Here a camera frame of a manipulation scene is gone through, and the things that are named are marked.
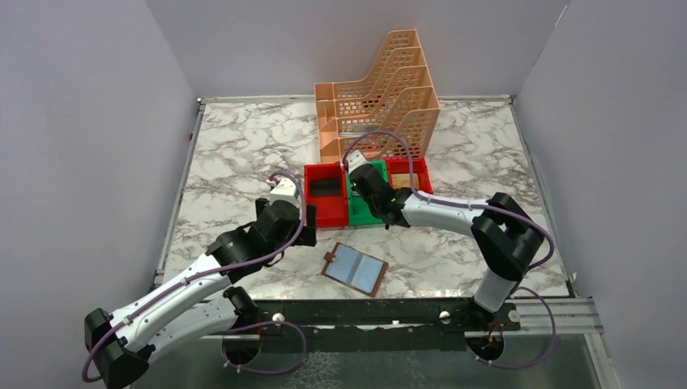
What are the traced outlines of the green plastic bin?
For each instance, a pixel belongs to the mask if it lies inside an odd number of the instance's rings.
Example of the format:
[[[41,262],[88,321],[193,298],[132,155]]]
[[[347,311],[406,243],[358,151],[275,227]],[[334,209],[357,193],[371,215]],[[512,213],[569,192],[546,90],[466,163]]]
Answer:
[[[388,172],[386,162],[384,160],[374,160],[370,164],[382,175],[382,178],[388,181]],[[352,183],[346,173],[346,187],[348,190],[348,220],[351,226],[383,224],[383,221],[375,216],[369,210],[367,203],[352,189]]]

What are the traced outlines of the red bin with black card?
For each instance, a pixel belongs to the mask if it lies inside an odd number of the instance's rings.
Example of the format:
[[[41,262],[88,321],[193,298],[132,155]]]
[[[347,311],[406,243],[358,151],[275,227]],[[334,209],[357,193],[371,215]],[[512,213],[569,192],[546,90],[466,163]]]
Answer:
[[[323,228],[339,228],[348,225],[348,192],[345,189],[345,174],[340,165],[320,164],[305,165],[305,199],[307,203],[317,206],[317,226]],[[341,195],[327,197],[313,197],[309,193],[309,183],[313,180],[334,178],[340,180]]]

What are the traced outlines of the red bin with gold card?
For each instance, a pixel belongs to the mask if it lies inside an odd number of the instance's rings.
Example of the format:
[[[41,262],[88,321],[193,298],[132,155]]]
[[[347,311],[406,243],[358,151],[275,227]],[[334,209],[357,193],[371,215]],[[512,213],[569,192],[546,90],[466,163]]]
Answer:
[[[386,159],[388,182],[395,188],[410,187],[413,180],[417,190],[432,194],[433,188],[429,177],[429,171],[424,158],[412,160],[412,170],[406,158]]]

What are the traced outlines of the brown leather card holder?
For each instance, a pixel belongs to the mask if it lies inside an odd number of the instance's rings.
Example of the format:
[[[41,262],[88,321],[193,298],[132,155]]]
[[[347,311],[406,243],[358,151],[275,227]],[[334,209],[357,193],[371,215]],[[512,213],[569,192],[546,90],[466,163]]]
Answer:
[[[376,297],[389,266],[387,261],[336,242],[324,255],[321,274],[365,296]]]

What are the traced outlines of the peach plastic file organizer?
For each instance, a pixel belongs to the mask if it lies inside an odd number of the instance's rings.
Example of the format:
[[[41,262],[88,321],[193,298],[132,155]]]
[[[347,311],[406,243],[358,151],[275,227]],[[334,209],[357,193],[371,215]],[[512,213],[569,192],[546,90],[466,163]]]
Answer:
[[[423,158],[441,111],[414,29],[388,32],[363,79],[317,83],[314,99],[322,164],[340,162],[350,146],[370,160],[401,157],[403,148],[383,130]]]

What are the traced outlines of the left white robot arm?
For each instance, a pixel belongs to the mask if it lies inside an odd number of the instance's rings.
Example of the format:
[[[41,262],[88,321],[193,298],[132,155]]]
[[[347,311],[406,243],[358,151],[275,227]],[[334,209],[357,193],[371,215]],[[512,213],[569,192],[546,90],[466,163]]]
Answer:
[[[113,312],[84,319],[82,379],[125,388],[157,358],[187,340],[258,322],[258,307],[236,283],[268,267],[290,246],[317,243],[317,207],[257,199],[256,220],[220,234],[182,273]]]

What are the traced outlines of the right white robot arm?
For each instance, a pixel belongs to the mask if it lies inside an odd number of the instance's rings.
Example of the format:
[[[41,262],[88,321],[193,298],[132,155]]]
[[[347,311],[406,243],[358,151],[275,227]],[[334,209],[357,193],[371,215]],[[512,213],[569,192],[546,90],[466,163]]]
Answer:
[[[523,280],[548,232],[507,194],[475,203],[427,194],[410,187],[394,188],[367,161],[348,162],[352,189],[373,216],[388,226],[430,227],[471,237],[488,270],[467,308],[469,323],[486,330],[500,318],[506,298]]]

